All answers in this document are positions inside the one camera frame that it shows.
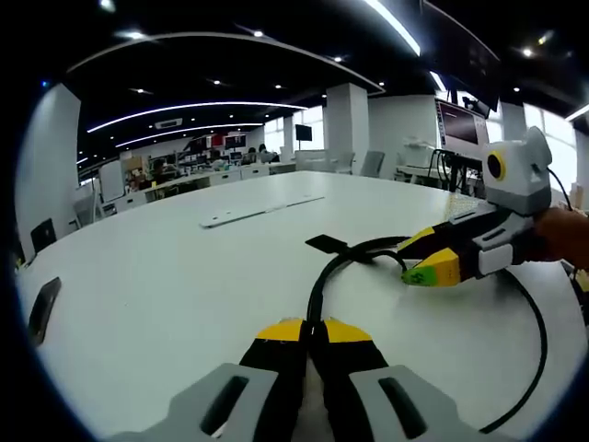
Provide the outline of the person's left hand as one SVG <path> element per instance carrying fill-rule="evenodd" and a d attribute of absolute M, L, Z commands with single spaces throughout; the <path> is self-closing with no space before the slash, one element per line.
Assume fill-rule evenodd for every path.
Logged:
<path fill-rule="evenodd" d="M 333 442 L 328 412 L 323 399 L 323 382 L 314 363 L 306 361 L 304 395 L 297 421 L 292 434 L 292 441 Z"/>

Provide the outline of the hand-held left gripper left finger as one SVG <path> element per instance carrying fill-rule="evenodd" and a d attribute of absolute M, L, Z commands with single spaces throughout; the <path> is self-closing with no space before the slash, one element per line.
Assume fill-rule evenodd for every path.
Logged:
<path fill-rule="evenodd" d="M 111 441 L 289 441 L 303 401 L 308 325 L 260 331 L 237 364 L 224 363 L 172 398 L 167 415 Z"/>

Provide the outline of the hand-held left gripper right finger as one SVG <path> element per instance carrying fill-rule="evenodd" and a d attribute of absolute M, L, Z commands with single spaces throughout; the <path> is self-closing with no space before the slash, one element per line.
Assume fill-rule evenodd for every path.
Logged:
<path fill-rule="evenodd" d="M 454 400 L 405 366 L 390 366 L 365 331 L 317 324 L 317 370 L 337 441 L 504 441 L 466 424 Z"/>

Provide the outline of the person's right hand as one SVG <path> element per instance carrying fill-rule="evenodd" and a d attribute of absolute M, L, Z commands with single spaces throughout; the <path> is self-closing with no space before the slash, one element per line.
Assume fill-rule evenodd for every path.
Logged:
<path fill-rule="evenodd" d="M 588 271 L 588 225 L 586 215 L 557 207 L 547 209 L 515 238 L 512 264 L 564 260 Z"/>

